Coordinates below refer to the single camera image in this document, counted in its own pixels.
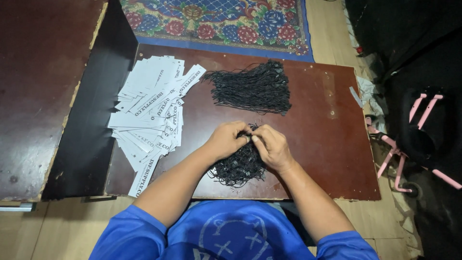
floral rug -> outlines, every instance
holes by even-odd
[[[139,43],[314,62],[304,0],[120,1]]]

left hand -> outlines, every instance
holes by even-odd
[[[250,140],[247,136],[237,138],[239,132],[251,133],[252,129],[243,121],[221,123],[204,144],[207,153],[216,161],[229,157]]]

blue border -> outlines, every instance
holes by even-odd
[[[142,36],[137,36],[136,39],[138,40],[138,43],[151,44],[151,45],[180,47],[180,48],[195,49],[195,50],[208,50],[208,51],[225,52],[225,53],[241,54],[241,55],[249,55],[249,56],[260,56],[260,57],[274,58],[274,59],[287,59],[287,60],[301,61],[301,62],[315,62],[313,58],[313,51],[311,49],[311,35],[308,32],[308,20],[306,18],[305,0],[300,0],[300,8],[302,9],[302,16],[303,16],[302,20],[303,20],[303,25],[304,25],[303,29],[304,29],[305,36],[306,36],[306,43],[308,44],[308,54],[307,55],[297,56],[294,53],[289,54],[288,52],[282,52],[282,51],[231,47],[231,46],[223,46],[223,45],[208,44],[208,43],[196,43],[192,41],[169,40],[169,39],[161,39],[161,38],[142,37]]]

blue t-shirt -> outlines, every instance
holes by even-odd
[[[166,231],[156,218],[131,205],[109,221],[90,260],[316,259],[286,216],[252,200],[200,202]],[[322,238],[317,258],[378,259],[356,231]]]

person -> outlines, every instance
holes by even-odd
[[[159,176],[115,215],[90,260],[316,259],[278,209],[252,200],[202,201],[185,211],[204,172],[249,142],[286,183],[318,259],[378,259],[340,207],[292,157],[286,137],[269,125],[219,125],[204,145]]]

